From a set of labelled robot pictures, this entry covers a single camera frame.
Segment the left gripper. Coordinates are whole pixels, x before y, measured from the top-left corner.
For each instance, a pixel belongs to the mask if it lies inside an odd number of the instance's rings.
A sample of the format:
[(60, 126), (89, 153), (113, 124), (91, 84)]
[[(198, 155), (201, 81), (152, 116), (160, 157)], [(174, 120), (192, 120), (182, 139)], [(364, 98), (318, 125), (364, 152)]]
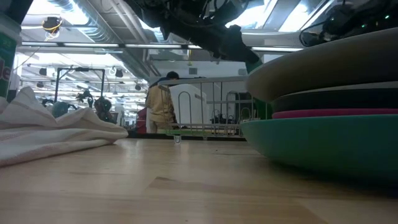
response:
[(231, 59), (245, 63), (256, 63), (259, 57), (244, 42), (241, 27), (224, 25), (211, 27), (192, 27), (176, 19), (165, 21), (161, 25), (164, 36), (175, 34), (193, 45), (209, 51), (214, 58)]

